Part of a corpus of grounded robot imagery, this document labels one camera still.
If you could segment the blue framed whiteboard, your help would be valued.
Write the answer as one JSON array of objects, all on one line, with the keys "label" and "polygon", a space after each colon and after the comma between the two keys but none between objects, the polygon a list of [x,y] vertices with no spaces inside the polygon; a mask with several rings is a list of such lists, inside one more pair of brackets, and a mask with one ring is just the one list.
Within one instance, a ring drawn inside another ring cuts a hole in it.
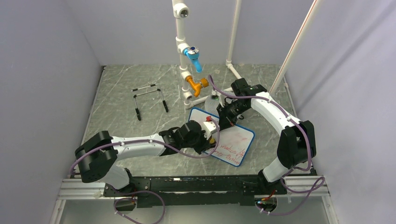
[{"label": "blue framed whiteboard", "polygon": [[212,136],[219,143],[212,156],[234,167],[239,167],[255,138],[255,133],[245,127],[235,125],[221,131],[219,138],[216,133]]}]

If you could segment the yellow black eraser pad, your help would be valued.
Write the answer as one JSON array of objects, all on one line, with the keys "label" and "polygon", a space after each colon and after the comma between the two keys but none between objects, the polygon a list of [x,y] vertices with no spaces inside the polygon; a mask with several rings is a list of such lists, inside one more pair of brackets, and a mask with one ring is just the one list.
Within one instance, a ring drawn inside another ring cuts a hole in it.
[{"label": "yellow black eraser pad", "polygon": [[215,147],[215,145],[216,145],[216,140],[215,140],[214,138],[210,138],[210,139],[209,139],[209,143],[210,143],[210,146],[211,146],[211,147]]}]

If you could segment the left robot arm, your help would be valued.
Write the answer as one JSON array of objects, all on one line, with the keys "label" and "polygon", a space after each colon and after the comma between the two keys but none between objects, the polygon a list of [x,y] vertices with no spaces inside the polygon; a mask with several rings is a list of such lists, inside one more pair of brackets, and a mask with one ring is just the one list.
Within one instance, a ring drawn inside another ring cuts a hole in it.
[{"label": "left robot arm", "polygon": [[181,127],[173,127],[145,137],[123,138],[110,136],[101,131],[91,137],[75,151],[76,161],[71,173],[78,167],[83,183],[102,181],[111,185],[122,196],[130,195],[135,189],[131,171],[121,168],[116,162],[141,156],[168,156],[182,154],[182,149],[192,148],[201,159],[206,150],[215,150],[217,142],[213,134],[219,132],[215,121],[198,123],[190,120]]}]

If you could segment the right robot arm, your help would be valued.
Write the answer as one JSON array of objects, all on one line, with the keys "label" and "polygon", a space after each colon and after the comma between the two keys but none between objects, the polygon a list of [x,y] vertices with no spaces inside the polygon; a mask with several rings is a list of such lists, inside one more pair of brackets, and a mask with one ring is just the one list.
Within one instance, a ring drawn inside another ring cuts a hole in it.
[{"label": "right robot arm", "polygon": [[301,121],[281,107],[260,84],[249,85],[244,78],[231,84],[233,94],[230,95],[209,79],[213,89],[231,103],[224,102],[217,107],[221,130],[236,124],[238,117],[249,109],[258,112],[279,134],[276,158],[259,172],[257,187],[264,194],[270,193],[276,181],[288,175],[292,170],[308,171],[312,158],[317,154],[314,125],[306,120]]}]

